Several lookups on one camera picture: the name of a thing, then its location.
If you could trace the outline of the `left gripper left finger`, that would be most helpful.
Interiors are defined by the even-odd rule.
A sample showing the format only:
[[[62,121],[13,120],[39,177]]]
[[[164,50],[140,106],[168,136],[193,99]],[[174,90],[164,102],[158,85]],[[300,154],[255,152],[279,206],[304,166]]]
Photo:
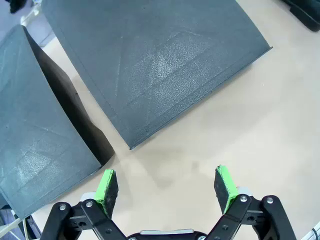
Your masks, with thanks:
[[[124,240],[125,235],[112,220],[118,190],[116,172],[105,170],[92,198],[74,206],[67,202],[52,206],[41,239],[77,240],[83,231],[92,230],[99,240]]]

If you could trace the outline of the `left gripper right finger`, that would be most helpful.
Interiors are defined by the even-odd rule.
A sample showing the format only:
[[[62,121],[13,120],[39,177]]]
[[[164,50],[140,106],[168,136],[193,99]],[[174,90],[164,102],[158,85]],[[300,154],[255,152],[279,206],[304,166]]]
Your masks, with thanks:
[[[252,226],[259,240],[295,240],[286,211],[275,195],[257,200],[240,193],[228,168],[215,169],[214,191],[222,216],[206,236],[207,240],[232,240],[242,225]]]

